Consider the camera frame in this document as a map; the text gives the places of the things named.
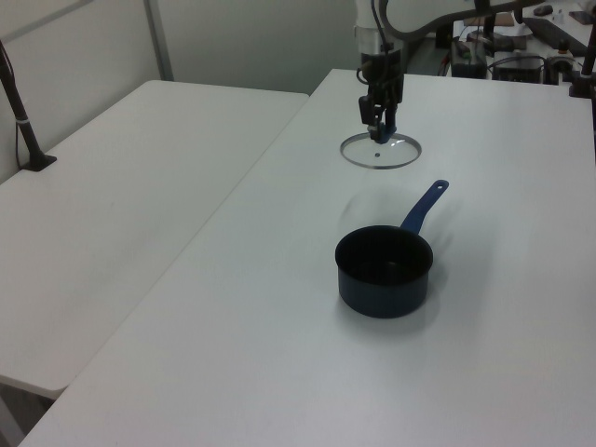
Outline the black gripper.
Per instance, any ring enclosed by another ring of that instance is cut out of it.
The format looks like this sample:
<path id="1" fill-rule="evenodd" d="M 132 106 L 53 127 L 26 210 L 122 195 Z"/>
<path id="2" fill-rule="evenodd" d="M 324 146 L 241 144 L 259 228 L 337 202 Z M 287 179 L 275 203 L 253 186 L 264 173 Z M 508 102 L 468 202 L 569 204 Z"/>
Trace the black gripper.
<path id="1" fill-rule="evenodd" d="M 401 55 L 400 50 L 395 50 L 388 54 L 362 54 L 360 57 L 358 75 L 368 90 L 365 96 L 359 97 L 359 113 L 372 140 L 379 138 L 380 119 L 376 107 L 385 110 L 385 137 L 390 138 L 397 130 L 396 112 L 402 101 L 404 84 Z"/>

